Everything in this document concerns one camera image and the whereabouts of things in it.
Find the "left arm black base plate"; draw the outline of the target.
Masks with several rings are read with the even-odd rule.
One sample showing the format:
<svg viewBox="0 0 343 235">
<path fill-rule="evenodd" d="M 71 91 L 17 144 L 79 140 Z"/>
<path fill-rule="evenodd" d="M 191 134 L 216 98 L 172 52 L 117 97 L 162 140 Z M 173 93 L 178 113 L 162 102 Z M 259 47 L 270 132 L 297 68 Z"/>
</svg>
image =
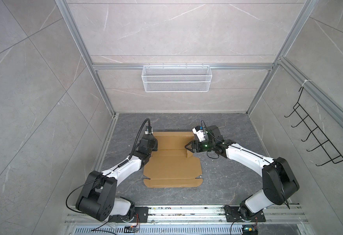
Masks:
<svg viewBox="0 0 343 235">
<path fill-rule="evenodd" d="M 146 223 L 149 216 L 149 207 L 131 207 L 126 215 L 111 215 L 108 217 L 110 222 L 117 223 Z"/>
</svg>

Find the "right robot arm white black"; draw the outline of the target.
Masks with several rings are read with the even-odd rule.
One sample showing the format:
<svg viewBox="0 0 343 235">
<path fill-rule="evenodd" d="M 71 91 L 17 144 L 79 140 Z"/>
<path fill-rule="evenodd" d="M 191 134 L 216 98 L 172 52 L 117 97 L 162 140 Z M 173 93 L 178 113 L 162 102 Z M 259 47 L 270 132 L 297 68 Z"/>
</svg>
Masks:
<svg viewBox="0 0 343 235">
<path fill-rule="evenodd" d="M 239 206 L 240 218 L 250 220 L 272 205 L 288 204 L 288 199 L 300 185 L 286 159 L 265 157 L 238 143 L 225 140 L 217 126 L 198 125 L 192 129 L 195 140 L 185 146 L 192 153 L 214 152 L 236 161 L 262 177 L 262 189 L 243 200 Z"/>
</svg>

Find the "brown cardboard box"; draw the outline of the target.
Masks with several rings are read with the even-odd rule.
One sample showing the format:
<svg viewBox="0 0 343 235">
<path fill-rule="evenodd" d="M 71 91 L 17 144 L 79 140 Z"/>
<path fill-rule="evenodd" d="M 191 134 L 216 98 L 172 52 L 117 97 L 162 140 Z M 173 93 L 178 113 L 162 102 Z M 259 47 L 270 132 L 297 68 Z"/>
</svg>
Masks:
<svg viewBox="0 0 343 235">
<path fill-rule="evenodd" d="M 195 188 L 203 183 L 201 162 L 185 145 L 195 139 L 192 132 L 154 132 L 158 150 L 144 166 L 148 188 Z"/>
</svg>

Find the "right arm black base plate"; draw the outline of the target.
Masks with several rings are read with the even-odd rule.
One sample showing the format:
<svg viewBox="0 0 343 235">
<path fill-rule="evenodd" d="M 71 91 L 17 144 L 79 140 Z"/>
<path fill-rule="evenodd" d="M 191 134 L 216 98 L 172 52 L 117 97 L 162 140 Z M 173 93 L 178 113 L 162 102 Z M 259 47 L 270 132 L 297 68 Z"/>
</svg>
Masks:
<svg viewBox="0 0 343 235">
<path fill-rule="evenodd" d="M 224 215 L 227 222 L 265 222 L 265 216 L 263 210 L 253 213 L 240 206 L 229 206 L 223 207 Z"/>
</svg>

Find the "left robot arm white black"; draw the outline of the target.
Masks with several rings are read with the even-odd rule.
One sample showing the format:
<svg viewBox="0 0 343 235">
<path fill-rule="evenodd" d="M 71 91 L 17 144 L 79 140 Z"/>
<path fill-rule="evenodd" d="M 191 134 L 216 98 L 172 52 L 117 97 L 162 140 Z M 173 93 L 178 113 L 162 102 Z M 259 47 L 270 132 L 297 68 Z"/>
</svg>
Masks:
<svg viewBox="0 0 343 235">
<path fill-rule="evenodd" d="M 116 166 L 102 172 L 92 171 L 82 185 L 76 201 L 76 210 L 98 221 L 120 217 L 131 221 L 135 216 L 135 205 L 123 197 L 117 197 L 117 186 L 134 172 L 142 169 L 152 152 L 157 151 L 158 142 L 151 126 L 135 143 L 135 149 Z"/>
</svg>

